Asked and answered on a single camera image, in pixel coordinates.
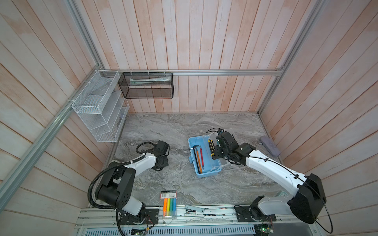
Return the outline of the red handled tool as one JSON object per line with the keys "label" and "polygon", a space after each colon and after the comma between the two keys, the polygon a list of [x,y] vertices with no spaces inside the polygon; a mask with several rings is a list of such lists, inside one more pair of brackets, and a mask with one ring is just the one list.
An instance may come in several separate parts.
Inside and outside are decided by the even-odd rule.
{"label": "red handled tool", "polygon": [[201,166],[202,166],[202,169],[204,169],[204,160],[203,160],[202,147],[200,147],[199,150],[200,150],[200,162],[201,162]]}

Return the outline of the blue clear-lid tool box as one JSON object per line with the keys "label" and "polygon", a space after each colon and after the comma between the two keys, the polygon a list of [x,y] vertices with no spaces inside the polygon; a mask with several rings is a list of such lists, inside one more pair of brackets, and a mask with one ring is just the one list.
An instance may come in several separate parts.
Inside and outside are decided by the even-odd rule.
{"label": "blue clear-lid tool box", "polygon": [[[211,139],[213,144],[216,146],[218,145],[216,136],[218,135],[217,131],[225,131],[222,128],[212,128],[208,130],[204,135],[190,137],[188,139],[189,147],[190,147],[190,163],[194,165],[195,174],[198,178],[205,178],[217,175],[219,172],[223,171],[235,171],[238,169],[242,169],[244,166],[242,165],[235,165],[228,162],[226,159],[220,158],[213,160],[210,154],[210,148],[208,144],[208,140]],[[193,146],[199,145],[202,147],[203,152],[203,160],[204,160],[204,169],[202,169],[202,174],[198,173]]]}

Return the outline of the orange handled screwdriver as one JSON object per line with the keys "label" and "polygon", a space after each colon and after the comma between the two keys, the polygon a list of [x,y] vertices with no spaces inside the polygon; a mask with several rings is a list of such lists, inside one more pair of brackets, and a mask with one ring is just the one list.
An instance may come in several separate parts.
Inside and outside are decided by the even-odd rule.
{"label": "orange handled screwdriver", "polygon": [[200,155],[199,155],[199,145],[196,145],[194,147],[194,150],[196,152],[196,158],[197,158],[197,165],[198,165],[199,173],[202,174],[202,166],[201,166],[201,160],[200,160]]}

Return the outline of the yellow black utility knife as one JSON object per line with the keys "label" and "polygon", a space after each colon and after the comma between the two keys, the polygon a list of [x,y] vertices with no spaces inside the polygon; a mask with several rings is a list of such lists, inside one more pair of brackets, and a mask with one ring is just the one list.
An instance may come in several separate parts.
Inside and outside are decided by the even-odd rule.
{"label": "yellow black utility knife", "polygon": [[214,154],[214,146],[211,139],[208,140],[209,148],[210,148],[210,154],[213,160],[215,160],[215,154]]}

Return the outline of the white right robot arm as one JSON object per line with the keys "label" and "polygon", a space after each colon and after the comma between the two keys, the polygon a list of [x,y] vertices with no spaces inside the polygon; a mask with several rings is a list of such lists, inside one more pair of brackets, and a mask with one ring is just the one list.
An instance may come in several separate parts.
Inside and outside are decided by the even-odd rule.
{"label": "white right robot arm", "polygon": [[269,216],[282,214],[314,224],[322,209],[327,208],[323,184],[317,175],[293,171],[248,143],[238,144],[224,129],[217,130],[216,141],[210,141],[210,148],[213,159],[224,158],[232,164],[257,170],[287,192],[286,196],[257,197],[250,205],[253,220],[264,221]]}

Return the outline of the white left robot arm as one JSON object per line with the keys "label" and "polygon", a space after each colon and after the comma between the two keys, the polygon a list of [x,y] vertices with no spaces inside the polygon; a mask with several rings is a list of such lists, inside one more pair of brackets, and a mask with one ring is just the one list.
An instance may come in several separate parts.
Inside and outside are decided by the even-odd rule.
{"label": "white left robot arm", "polygon": [[132,196],[135,178],[144,171],[161,171],[168,166],[170,145],[164,141],[143,142],[135,151],[139,157],[127,162],[112,162],[90,183],[87,197],[91,206],[114,209],[137,216],[144,204]]}

